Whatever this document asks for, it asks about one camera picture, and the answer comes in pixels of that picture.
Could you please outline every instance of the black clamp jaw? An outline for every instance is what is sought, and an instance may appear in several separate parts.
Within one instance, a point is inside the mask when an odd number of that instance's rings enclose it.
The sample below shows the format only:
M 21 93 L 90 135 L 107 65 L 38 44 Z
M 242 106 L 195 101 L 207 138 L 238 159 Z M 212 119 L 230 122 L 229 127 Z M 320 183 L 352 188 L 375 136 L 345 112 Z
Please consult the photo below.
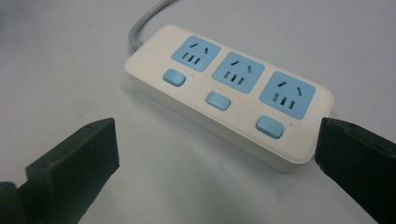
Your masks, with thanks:
M 27 166 L 21 187 L 0 182 L 0 223 L 78 223 L 119 167 L 114 119 L 85 125 Z
M 323 119 L 315 161 L 381 224 L 396 224 L 396 144 L 362 127 Z

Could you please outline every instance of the power switch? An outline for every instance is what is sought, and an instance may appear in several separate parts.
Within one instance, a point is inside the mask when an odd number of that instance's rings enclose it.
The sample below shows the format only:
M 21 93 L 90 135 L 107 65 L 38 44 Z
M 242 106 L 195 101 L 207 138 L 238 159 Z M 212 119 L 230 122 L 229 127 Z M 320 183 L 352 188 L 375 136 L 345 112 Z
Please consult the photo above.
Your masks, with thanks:
M 168 69 L 163 74 L 163 80 L 169 82 L 170 84 L 176 87 L 179 87 L 183 85 L 184 81 L 186 80 L 186 77 L 174 69 Z
M 284 127 L 279 121 L 275 119 L 271 119 L 268 116 L 263 115 L 256 123 L 256 128 L 262 133 L 266 133 L 273 138 L 279 138 L 283 131 Z
M 212 91 L 207 95 L 206 102 L 220 110 L 226 110 L 231 103 L 230 99 L 215 91 Z

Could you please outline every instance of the white power strip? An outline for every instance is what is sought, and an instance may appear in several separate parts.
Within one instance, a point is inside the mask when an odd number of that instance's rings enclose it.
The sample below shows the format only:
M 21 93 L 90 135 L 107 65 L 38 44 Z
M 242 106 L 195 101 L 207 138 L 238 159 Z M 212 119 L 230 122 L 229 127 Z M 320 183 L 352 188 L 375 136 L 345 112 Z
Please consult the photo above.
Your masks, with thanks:
M 317 83 L 172 25 L 125 69 L 148 96 L 285 173 L 310 160 L 333 103 Z

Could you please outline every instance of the blue socket panel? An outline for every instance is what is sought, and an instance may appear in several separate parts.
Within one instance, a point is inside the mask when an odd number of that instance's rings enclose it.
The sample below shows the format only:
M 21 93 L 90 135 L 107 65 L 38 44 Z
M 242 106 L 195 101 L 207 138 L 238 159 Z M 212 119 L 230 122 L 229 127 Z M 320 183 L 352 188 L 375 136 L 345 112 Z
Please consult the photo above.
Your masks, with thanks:
M 219 46 L 192 35 L 175 51 L 172 59 L 197 72 L 204 72 L 219 52 Z
M 264 69 L 263 64 L 231 52 L 222 61 L 212 77 L 238 91 L 249 93 Z
M 315 87 L 306 82 L 274 72 L 262 91 L 260 100 L 295 119 L 303 119 L 315 91 Z

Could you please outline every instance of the gray cable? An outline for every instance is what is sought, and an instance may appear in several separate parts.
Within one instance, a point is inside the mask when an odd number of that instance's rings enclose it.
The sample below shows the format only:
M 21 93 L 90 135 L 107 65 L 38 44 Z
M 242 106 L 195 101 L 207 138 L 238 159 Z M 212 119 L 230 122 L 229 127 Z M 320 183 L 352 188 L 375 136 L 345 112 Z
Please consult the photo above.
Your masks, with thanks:
M 132 27 L 131 31 L 128 34 L 128 39 L 129 43 L 131 44 L 132 48 L 134 51 L 137 51 L 140 49 L 140 47 L 143 46 L 143 43 L 139 41 L 137 38 L 137 35 L 139 34 L 140 29 L 143 27 L 143 25 L 151 19 L 157 12 L 159 12 L 161 9 L 164 7 L 168 6 L 172 2 L 176 0 L 162 0 L 159 2 L 157 5 L 155 5 L 152 9 L 150 9 L 145 15 L 140 18 L 139 21 L 137 21 L 134 26 Z

